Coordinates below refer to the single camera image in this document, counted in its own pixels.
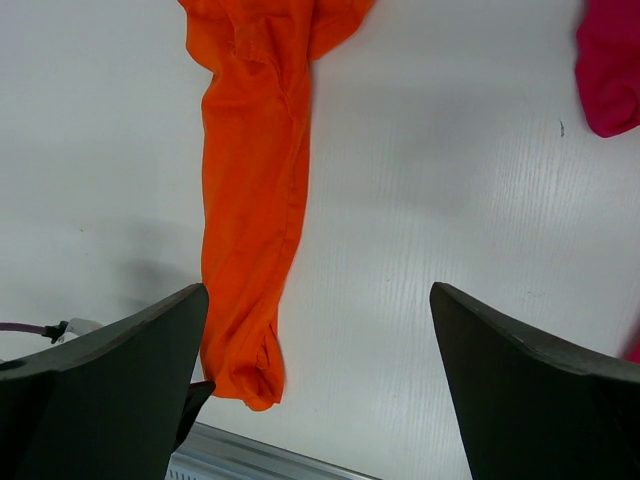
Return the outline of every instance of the table surface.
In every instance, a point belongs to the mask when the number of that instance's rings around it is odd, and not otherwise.
[[[640,299],[640,130],[575,92],[577,0],[380,0],[314,66],[288,384],[200,421],[385,479],[469,479],[434,281],[617,355]],[[172,0],[0,1],[0,313],[108,322],[199,278],[199,103]],[[0,358],[43,348],[7,334]]]

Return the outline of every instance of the white tabletop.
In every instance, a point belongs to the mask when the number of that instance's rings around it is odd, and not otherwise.
[[[315,66],[282,301],[288,385],[200,421],[385,479],[469,479],[434,281],[617,355],[640,300],[640,130],[575,92],[579,0],[380,0]],[[199,278],[199,101],[172,0],[0,1],[0,314],[116,320]],[[0,358],[42,348],[3,336]]]

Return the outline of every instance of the orange cloth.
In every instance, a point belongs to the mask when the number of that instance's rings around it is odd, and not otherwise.
[[[180,1],[187,49],[214,73],[202,100],[202,363],[216,396],[266,410],[284,387],[277,310],[307,199],[309,61],[353,34],[373,0]]]

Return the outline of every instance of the black cable connector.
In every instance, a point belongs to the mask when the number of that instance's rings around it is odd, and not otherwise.
[[[44,333],[42,334],[42,336],[50,338],[51,344],[53,345],[60,339],[62,335],[64,335],[64,332],[67,330],[68,326],[69,322],[65,321],[60,322],[58,325],[48,325],[44,327]]]

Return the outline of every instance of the red cloth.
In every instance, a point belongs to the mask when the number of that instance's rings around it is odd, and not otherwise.
[[[612,137],[640,125],[640,0],[588,0],[576,79],[591,129]]]

